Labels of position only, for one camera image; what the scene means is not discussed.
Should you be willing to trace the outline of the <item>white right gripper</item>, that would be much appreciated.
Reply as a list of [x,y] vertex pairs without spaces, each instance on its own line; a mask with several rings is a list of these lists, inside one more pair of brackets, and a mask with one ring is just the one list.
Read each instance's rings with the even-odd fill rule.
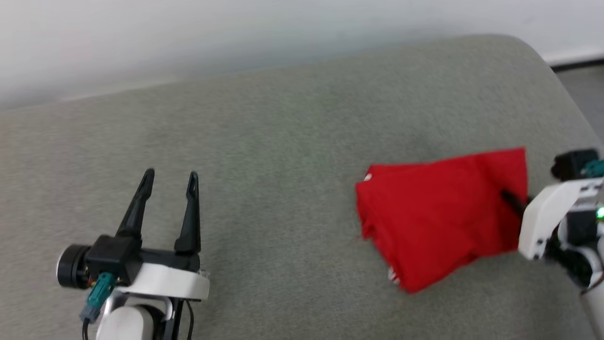
[[569,212],[594,209],[602,187],[602,178],[565,181],[542,189],[528,206],[513,192],[501,191],[501,198],[522,218],[519,253],[528,260],[542,258],[553,230]]

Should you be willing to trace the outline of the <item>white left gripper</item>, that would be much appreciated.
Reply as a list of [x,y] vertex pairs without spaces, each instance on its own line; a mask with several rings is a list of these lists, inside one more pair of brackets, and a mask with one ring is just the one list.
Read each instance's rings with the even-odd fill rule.
[[[151,197],[155,170],[145,171],[142,180],[116,232],[117,237],[142,237],[147,200]],[[201,218],[198,173],[192,171],[187,185],[187,207],[181,232],[174,244],[177,253],[168,250],[142,249],[142,267],[129,286],[118,292],[149,297],[179,298],[201,301],[209,297],[210,281],[201,270]]]

